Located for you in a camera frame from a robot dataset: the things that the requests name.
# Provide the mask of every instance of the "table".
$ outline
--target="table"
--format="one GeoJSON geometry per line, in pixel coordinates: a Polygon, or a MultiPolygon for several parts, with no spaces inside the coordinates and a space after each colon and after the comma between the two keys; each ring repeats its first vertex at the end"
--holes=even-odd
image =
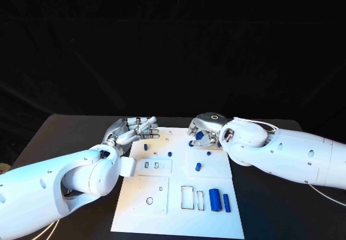
{"type": "MultiPolygon", "coordinates": [[[[90,149],[102,143],[109,126],[120,118],[125,117],[53,115],[12,168],[90,149]]],[[[185,117],[158,117],[162,127],[187,128],[191,121],[192,118],[185,117]]],[[[283,129],[302,131],[293,120],[276,119],[266,122],[283,129]]],[[[346,238],[346,207],[325,198],[309,185],[282,179],[254,166],[241,166],[233,160],[230,164],[247,240],[346,238]]],[[[51,240],[198,239],[189,236],[112,232],[122,185],[123,177],[119,178],[112,193],[60,221],[51,240]]],[[[346,202],[344,190],[326,187],[319,187],[319,190],[346,202]]],[[[41,231],[21,239],[31,240],[40,233],[41,231]]]]}

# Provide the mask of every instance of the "wire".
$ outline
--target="wire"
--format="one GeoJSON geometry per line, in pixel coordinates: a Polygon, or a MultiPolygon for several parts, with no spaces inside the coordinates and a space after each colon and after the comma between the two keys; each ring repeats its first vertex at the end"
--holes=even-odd
{"type": "Polygon", "coordinates": [[[42,234],[50,230],[50,228],[53,227],[54,224],[55,224],[55,222],[51,223],[51,225],[45,228],[42,233],[32,240],[37,240],[42,236],[42,234]]]}
{"type": "Polygon", "coordinates": [[[309,186],[311,186],[311,187],[315,189],[315,191],[316,191],[319,194],[322,194],[329,200],[335,201],[337,203],[339,203],[341,205],[344,205],[344,206],[346,207],[346,204],[345,204],[345,203],[337,201],[332,197],[329,197],[326,194],[324,194],[311,184],[309,184],[309,186]]]}
{"type": "Polygon", "coordinates": [[[236,117],[234,119],[241,120],[241,121],[247,121],[247,122],[251,122],[251,123],[264,124],[264,125],[270,126],[275,129],[275,131],[277,129],[280,129],[277,126],[275,126],[273,124],[270,124],[270,123],[267,123],[264,121],[249,120],[249,119],[244,119],[244,118],[240,118],[240,117],[236,117]]]}
{"type": "Polygon", "coordinates": [[[60,224],[60,221],[61,221],[61,219],[58,220],[58,222],[57,222],[57,224],[55,224],[55,226],[54,226],[53,232],[51,232],[47,240],[50,240],[50,238],[51,238],[51,236],[53,236],[53,234],[54,234],[54,232],[55,232],[55,230],[57,230],[57,226],[58,226],[58,224],[60,224]]]}

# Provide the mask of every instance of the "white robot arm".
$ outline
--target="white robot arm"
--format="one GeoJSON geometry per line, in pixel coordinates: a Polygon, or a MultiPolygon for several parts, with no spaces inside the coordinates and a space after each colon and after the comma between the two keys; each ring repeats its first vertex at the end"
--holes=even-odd
{"type": "Polygon", "coordinates": [[[119,176],[133,177],[136,160],[122,157],[132,142],[161,137],[156,117],[120,119],[90,150],[0,175],[0,240],[16,239],[106,196],[119,176]]]}
{"type": "Polygon", "coordinates": [[[191,146],[213,146],[218,140],[231,159],[254,165],[290,181],[346,189],[346,145],[311,133],[234,118],[215,112],[201,114],[189,125],[197,136],[191,146]],[[259,124],[269,125],[266,130],[259,124]]]}

